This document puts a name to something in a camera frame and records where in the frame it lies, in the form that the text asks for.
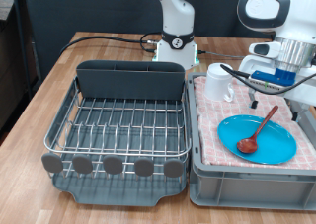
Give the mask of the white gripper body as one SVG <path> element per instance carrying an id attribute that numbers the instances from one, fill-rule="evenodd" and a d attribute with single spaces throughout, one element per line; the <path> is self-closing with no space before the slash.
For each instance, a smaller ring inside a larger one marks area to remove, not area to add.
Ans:
<path id="1" fill-rule="evenodd" d="M 316 106 L 316 66 L 298 66 L 261 56 L 248 55 L 239 66 L 247 74 L 244 84 L 257 92 L 279 95 Z"/>

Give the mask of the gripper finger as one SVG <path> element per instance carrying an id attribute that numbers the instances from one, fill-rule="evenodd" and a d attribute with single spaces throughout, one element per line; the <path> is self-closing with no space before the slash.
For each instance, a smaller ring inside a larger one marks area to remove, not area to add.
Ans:
<path id="1" fill-rule="evenodd" d="M 292 120 L 298 122 L 300 120 L 300 113 L 302 111 L 302 107 L 298 102 L 291 102 L 290 109 L 292 112 Z"/>
<path id="2" fill-rule="evenodd" d="M 250 107 L 251 107 L 251 109 L 256 109 L 257 105 L 258 105 L 258 101 L 255 99 L 255 93 L 256 93 L 256 90 L 250 89 L 250 100 L 251 100 Z"/>

